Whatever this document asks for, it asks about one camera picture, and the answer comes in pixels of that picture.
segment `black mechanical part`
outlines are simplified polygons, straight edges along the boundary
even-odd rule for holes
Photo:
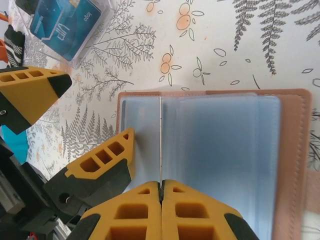
[[[61,98],[61,96],[72,85],[72,80],[68,74],[58,75],[58,76],[49,76],[48,81],[58,98]]]
[[[0,236],[3,240],[26,240],[29,235],[29,232],[20,231],[15,227],[9,227],[0,231]]]
[[[66,240],[89,240],[99,220],[99,214],[92,214],[81,219]]]
[[[96,180],[75,178],[73,175],[66,177],[67,170],[66,167],[60,170],[43,188],[59,209],[58,217],[71,228],[87,209],[120,195],[131,182],[126,159]],[[72,216],[72,219],[61,214]]]
[[[161,185],[158,182],[159,201],[160,201],[161,207],[162,207],[162,202],[165,198],[165,183],[166,183],[166,180],[162,180]]]
[[[224,218],[228,222],[237,240],[259,240],[257,235],[243,218],[232,213],[226,213]]]
[[[0,171],[0,204],[8,214],[17,214],[25,207],[18,193]]]
[[[48,234],[57,225],[57,217],[50,203],[44,198],[46,193],[40,186],[43,183],[40,180],[35,181],[35,176],[40,175],[43,179],[45,177],[40,171],[36,172],[29,163],[21,166],[2,138],[0,155],[1,172],[25,205],[17,214],[10,214],[1,206],[1,226],[14,226],[23,232]]]

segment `plastic box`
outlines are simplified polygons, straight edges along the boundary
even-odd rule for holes
[[[77,69],[114,16],[113,0],[39,0],[34,15],[19,9],[37,50]]]

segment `orange object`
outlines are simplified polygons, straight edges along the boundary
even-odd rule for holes
[[[6,64],[9,62],[6,45],[2,39],[0,39],[0,61],[4,61]]]
[[[9,18],[1,13],[0,13],[0,20],[5,21],[5,22],[9,22]]]

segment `yellow foam pad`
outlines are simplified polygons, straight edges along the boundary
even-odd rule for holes
[[[89,240],[162,240],[161,205],[156,181],[147,182],[84,213],[99,214]]]
[[[27,66],[0,72],[0,92],[33,125],[59,97],[48,78],[65,72]]]
[[[237,240],[225,219],[234,208],[175,180],[165,180],[162,239]]]
[[[135,176],[135,131],[128,128],[85,155],[69,163],[65,176],[96,180],[121,160],[126,159],[131,179]]]

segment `black and white fabric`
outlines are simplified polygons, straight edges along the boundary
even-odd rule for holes
[[[22,66],[25,41],[26,36],[22,32],[15,31],[11,25],[8,26],[4,33],[4,43],[11,68]]]

